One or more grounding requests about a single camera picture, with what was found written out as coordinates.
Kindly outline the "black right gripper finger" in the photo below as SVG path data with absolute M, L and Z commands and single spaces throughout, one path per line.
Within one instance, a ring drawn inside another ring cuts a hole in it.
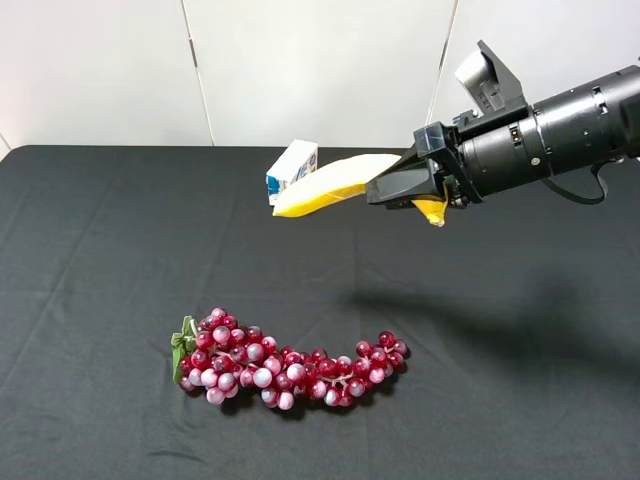
M 369 205 L 385 207 L 410 207 L 413 200 L 445 199 L 434 162 L 419 156 L 414 145 L 391 167 L 367 182 L 365 193 Z

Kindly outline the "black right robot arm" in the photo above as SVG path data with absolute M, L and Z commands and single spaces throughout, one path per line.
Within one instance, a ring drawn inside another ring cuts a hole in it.
M 601 169 L 639 154 L 639 68 L 622 70 L 529 105 L 522 95 L 476 117 L 467 111 L 453 125 L 440 122 L 414 133 L 413 145 L 366 184 L 371 205 L 408 208 L 417 200 L 454 208 L 536 181 L 562 197 L 594 205 L 607 197 L 580 197 L 554 177 Z

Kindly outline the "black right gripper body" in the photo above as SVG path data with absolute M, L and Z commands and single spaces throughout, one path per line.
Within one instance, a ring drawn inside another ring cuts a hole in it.
M 452 199 L 481 203 L 488 195 L 553 174 L 535 115 L 464 139 L 454 127 L 432 123 L 414 132 L 417 156 L 439 165 Z

